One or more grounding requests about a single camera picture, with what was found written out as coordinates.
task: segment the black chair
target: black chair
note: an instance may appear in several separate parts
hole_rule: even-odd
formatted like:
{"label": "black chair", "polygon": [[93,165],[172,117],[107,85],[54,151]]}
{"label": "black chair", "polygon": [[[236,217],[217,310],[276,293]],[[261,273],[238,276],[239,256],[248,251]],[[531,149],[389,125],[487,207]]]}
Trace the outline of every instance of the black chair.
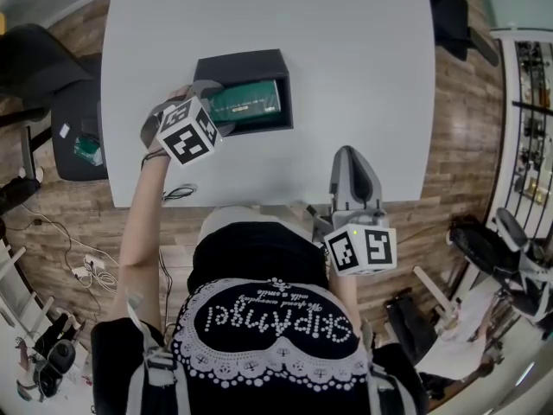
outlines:
{"label": "black chair", "polygon": [[499,57],[486,40],[468,26],[467,0],[430,0],[436,46],[446,49],[461,61],[467,59],[468,50],[476,49],[492,66]]}
{"label": "black chair", "polygon": [[[101,138],[101,61],[101,54],[76,58],[45,29],[34,24],[14,27],[0,36],[0,95],[21,99],[25,108],[25,111],[0,117],[0,127],[24,123],[21,140],[26,172],[26,179],[15,179],[13,185],[10,183],[11,186],[0,189],[0,214],[27,200],[38,189],[33,152],[50,138],[56,168],[62,179],[91,181],[107,178],[104,165],[93,166],[73,152],[78,136]],[[51,127],[31,137],[28,122],[38,122],[48,112]],[[64,125],[69,127],[69,132],[62,137],[60,131]],[[13,188],[26,194],[13,195]],[[6,206],[4,201],[17,204]]]}

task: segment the green box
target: green box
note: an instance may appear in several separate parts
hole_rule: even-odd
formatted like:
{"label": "green box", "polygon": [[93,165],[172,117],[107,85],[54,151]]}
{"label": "green box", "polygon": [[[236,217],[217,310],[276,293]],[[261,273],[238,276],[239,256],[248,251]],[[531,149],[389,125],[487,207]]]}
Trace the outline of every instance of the green box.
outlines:
{"label": "green box", "polygon": [[211,108],[209,116],[214,123],[269,117],[281,111],[274,80],[229,87],[207,100]]}

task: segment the exercise bike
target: exercise bike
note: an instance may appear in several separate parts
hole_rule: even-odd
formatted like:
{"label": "exercise bike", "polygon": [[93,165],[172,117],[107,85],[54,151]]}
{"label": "exercise bike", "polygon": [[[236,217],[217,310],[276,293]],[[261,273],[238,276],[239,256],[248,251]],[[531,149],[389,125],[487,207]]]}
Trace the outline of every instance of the exercise bike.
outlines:
{"label": "exercise bike", "polygon": [[467,261],[501,284],[517,313],[544,332],[552,332],[550,261],[507,209],[500,207],[493,220],[497,233],[472,215],[455,219],[446,240],[461,249]]}

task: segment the white table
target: white table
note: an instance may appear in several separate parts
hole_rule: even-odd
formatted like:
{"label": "white table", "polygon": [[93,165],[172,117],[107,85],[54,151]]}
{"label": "white table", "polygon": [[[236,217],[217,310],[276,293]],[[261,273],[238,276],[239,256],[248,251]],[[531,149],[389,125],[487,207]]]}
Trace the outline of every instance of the white table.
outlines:
{"label": "white table", "polygon": [[199,58],[280,48],[294,129],[228,137],[217,154],[171,166],[173,206],[327,203],[334,153],[350,144],[385,201],[420,198],[429,154],[435,53],[429,0],[111,0],[102,69],[105,154],[128,207],[150,108],[192,81]]}

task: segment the white cube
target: white cube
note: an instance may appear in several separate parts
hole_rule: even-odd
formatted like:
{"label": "white cube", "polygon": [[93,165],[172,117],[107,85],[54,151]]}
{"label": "white cube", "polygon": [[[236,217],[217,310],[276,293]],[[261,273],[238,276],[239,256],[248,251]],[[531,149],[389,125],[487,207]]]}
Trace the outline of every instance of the white cube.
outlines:
{"label": "white cube", "polygon": [[181,167],[212,154],[222,139],[198,97],[166,110],[156,138]]}
{"label": "white cube", "polygon": [[340,276],[397,267],[396,229],[348,224],[327,235],[325,244]]}

